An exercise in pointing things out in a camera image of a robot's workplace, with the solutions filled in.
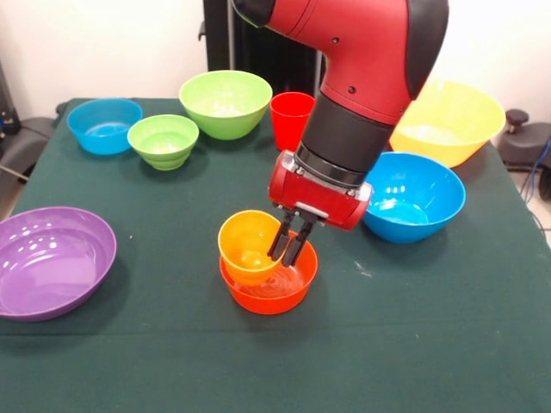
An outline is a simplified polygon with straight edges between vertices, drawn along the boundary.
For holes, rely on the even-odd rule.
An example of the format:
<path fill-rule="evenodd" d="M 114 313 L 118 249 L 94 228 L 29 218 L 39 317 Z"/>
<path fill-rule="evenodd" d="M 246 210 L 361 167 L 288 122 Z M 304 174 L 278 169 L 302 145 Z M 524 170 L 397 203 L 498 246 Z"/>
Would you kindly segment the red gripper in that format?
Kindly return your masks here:
<path fill-rule="evenodd" d="M 268 194 L 271 201 L 289 210 L 300 209 L 319 217 L 326 224 L 350 230 L 362 219 L 373 188 L 366 182 L 358 188 L 342 188 L 303 170 L 291 151 L 283 151 L 275 162 Z M 284 267 L 292 267 L 309 238 L 315 221 L 305 220 L 298 234 L 291 238 L 289 229 L 296 212 L 285 212 L 283 221 L 271 244 L 268 256 L 282 259 Z"/>

